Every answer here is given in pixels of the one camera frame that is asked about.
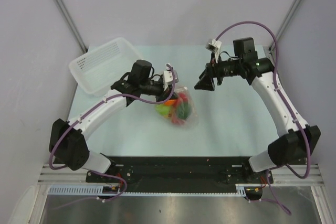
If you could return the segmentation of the clear dotted zip bag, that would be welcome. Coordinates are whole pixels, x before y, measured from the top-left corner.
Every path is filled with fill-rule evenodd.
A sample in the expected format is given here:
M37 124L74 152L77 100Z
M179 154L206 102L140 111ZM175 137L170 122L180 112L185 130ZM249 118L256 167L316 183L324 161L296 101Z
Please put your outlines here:
M198 123L196 107L186 86L177 86L171 99L155 105L155 111L173 126L187 128Z

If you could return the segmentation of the dark green lime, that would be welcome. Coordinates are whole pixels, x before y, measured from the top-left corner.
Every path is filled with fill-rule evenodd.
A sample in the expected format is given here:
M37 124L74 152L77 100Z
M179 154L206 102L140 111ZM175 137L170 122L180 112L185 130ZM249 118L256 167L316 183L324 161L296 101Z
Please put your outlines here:
M192 113L192 107L189 103L181 103L176 108L176 115L182 120L187 120Z

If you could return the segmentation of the red apple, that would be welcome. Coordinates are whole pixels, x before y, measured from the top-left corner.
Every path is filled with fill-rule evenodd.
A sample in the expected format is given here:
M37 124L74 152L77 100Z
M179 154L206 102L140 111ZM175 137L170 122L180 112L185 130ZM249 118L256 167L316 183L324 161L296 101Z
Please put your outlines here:
M188 103L188 96L184 92L177 93L177 101L175 106L178 107L181 103Z
M180 119L175 114L171 116L171 122L174 125L183 125L184 124L184 120Z

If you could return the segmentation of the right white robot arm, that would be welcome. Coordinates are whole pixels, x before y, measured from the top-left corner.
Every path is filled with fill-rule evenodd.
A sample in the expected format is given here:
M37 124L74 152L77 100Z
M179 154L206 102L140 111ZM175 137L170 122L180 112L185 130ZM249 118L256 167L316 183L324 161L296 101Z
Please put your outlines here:
M227 60L221 59L221 45L215 39L206 44L206 49L211 52L211 59L194 88L214 91L225 77L242 77L264 102L278 134L278 138L265 151L244 162L243 179L254 183L261 177L261 172L288 166L301 158L306 158L307 165L310 165L321 131L316 125L310 126L295 109L283 90L270 59L258 57L251 37L234 40L235 55Z

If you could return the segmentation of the white plastic basket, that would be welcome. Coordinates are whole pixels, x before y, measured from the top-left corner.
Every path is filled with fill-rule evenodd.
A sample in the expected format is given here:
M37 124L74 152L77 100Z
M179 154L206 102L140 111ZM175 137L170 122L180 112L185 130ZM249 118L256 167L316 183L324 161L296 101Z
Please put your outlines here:
M69 64L79 87L88 95L102 96L143 56L125 38L92 47Z

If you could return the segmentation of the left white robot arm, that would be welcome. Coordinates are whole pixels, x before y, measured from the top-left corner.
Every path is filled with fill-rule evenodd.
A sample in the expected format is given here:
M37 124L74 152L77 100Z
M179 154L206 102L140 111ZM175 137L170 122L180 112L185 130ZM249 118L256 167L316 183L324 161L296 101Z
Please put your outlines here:
M155 105L170 100L178 83L175 69L166 64L158 80L154 77L156 74L152 64L146 60L137 60L131 71L117 80L98 103L68 121L57 119L51 129L49 167L57 170L53 165L53 160L57 160L62 164L60 169L91 170L103 181L112 181L116 175L112 160L102 153L91 151L87 140L107 119L127 108L133 101L150 103L141 97L143 94L154 96L155 101L152 103Z

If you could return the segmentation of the light green apple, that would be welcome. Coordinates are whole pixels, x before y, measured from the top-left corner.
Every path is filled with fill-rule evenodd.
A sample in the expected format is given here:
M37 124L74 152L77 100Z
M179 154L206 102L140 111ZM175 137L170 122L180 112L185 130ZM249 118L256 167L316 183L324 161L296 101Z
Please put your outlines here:
M164 104L158 104L155 106L155 110L160 116L163 116L165 118L170 117L171 106L167 106Z

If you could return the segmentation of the orange fruit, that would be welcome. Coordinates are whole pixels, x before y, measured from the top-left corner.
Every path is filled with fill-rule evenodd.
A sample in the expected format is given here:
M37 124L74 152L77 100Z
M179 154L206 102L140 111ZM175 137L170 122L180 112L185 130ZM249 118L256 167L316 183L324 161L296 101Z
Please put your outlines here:
M176 102L177 102L177 99L172 99L172 100L168 100L168 101L166 101L164 105L166 105L166 106L172 106L172 105L174 105Z

